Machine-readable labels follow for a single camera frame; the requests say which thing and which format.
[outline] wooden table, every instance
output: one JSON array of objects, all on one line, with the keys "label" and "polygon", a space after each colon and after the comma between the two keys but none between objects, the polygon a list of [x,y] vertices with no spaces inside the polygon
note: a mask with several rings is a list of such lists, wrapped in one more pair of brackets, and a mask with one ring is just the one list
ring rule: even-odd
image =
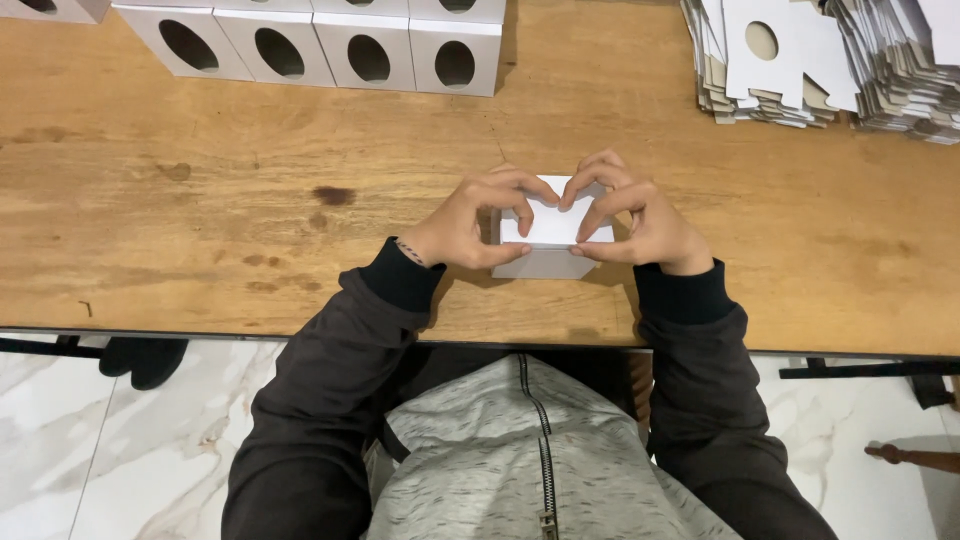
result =
[{"label": "wooden table", "polygon": [[[514,2],[500,72],[492,99],[175,79],[114,12],[0,19],[0,326],[290,334],[464,173],[612,146],[727,262],[752,349],[960,355],[960,148],[717,126],[676,8]],[[631,281],[451,270],[422,336],[634,345]]]}]

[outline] person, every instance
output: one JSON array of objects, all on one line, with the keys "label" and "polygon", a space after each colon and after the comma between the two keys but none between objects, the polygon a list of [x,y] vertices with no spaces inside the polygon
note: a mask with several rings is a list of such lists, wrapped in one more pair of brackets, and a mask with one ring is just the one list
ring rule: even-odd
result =
[{"label": "person", "polygon": [[[599,353],[411,358],[447,265],[490,268],[530,250],[482,243],[479,209],[513,209],[525,236],[524,191],[564,208],[593,182],[609,191],[570,251],[633,265],[638,331],[654,350],[646,448],[616,390],[623,372]],[[623,211],[629,238],[583,241]],[[224,538],[836,538],[765,434],[724,263],[615,152],[581,161],[559,197],[511,165],[467,177],[340,285],[253,400]]]}]

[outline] finger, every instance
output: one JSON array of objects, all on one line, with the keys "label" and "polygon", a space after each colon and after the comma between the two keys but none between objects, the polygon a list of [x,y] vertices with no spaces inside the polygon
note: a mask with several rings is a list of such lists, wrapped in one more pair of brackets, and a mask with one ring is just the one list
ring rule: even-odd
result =
[{"label": "finger", "polygon": [[489,172],[495,173],[495,172],[499,172],[499,171],[510,171],[510,170],[513,170],[513,169],[516,169],[516,165],[514,165],[514,164],[512,164],[512,163],[501,163],[501,164],[497,165],[496,167],[494,167],[493,169],[491,169]]},{"label": "finger", "polygon": [[570,246],[570,253],[601,262],[636,264],[636,247],[631,242],[581,242]]},{"label": "finger", "polygon": [[634,184],[623,189],[617,189],[606,197],[595,199],[584,214],[577,231],[577,241],[586,242],[593,233],[603,224],[604,220],[622,211],[637,211],[643,209],[649,199],[651,191],[642,185]]},{"label": "finger", "polygon": [[493,172],[486,175],[482,180],[490,185],[513,188],[520,187],[531,193],[536,193],[547,203],[557,204],[560,202],[560,196],[550,187],[550,184],[517,168]]},{"label": "finger", "polygon": [[596,154],[591,154],[583,158],[582,160],[580,160],[580,163],[577,164],[577,170],[578,171],[583,170],[587,168],[589,165],[592,165],[597,161],[609,163],[617,167],[627,168],[627,163],[623,161],[623,158],[621,158],[616,152],[614,152],[613,148],[608,148],[606,150],[601,150]]},{"label": "finger", "polygon": [[633,179],[630,177],[630,173],[622,167],[596,162],[582,171],[577,171],[577,174],[573,175],[573,178],[566,183],[564,196],[560,198],[560,208],[567,209],[573,206],[577,193],[594,182],[618,189],[632,184]]},{"label": "finger", "polygon": [[480,244],[469,262],[469,267],[473,270],[493,268],[527,255],[530,249],[530,244],[519,242],[507,242],[495,246]]},{"label": "finger", "polygon": [[534,224],[534,210],[522,191],[509,187],[477,184],[470,192],[474,207],[493,207],[496,209],[513,209],[517,218],[517,231],[520,236],[526,236]]}]

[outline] zipper pull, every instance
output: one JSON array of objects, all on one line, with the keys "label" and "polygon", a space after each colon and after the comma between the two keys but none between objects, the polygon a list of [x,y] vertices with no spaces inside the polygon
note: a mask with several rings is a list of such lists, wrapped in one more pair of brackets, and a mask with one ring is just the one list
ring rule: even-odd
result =
[{"label": "zipper pull", "polygon": [[557,534],[557,520],[553,512],[540,513],[540,532],[543,533],[543,540],[557,540],[560,535]]}]

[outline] oval cutout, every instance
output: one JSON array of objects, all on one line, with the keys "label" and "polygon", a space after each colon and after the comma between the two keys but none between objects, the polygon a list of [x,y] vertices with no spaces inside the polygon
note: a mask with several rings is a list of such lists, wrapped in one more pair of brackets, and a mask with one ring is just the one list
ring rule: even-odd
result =
[{"label": "oval cutout", "polygon": [[350,38],[347,60],[357,76],[371,85],[382,85],[390,79],[390,58],[376,39],[361,34]]},{"label": "oval cutout", "polygon": [[20,0],[20,3],[35,12],[41,12],[45,15],[57,14],[57,4],[54,4],[53,0]]},{"label": "oval cutout", "polygon": [[473,80],[476,61],[470,48],[460,41],[448,41],[437,51],[433,62],[437,78],[451,90],[462,90]]},{"label": "oval cutout", "polygon": [[440,5],[451,13],[466,13],[477,0],[440,0]]},{"label": "oval cutout", "polygon": [[204,73],[216,73],[220,69],[217,55],[196,32],[171,19],[161,20],[159,29],[170,50],[190,67]]},{"label": "oval cutout", "polygon": [[774,31],[758,20],[747,25],[746,39],[750,51],[761,60],[773,60],[780,51]]},{"label": "oval cutout", "polygon": [[303,76],[306,70],[303,57],[287,36],[273,28],[261,28],[253,35],[253,41],[256,43],[256,51],[260,53],[260,58],[277,75],[293,80]]}]

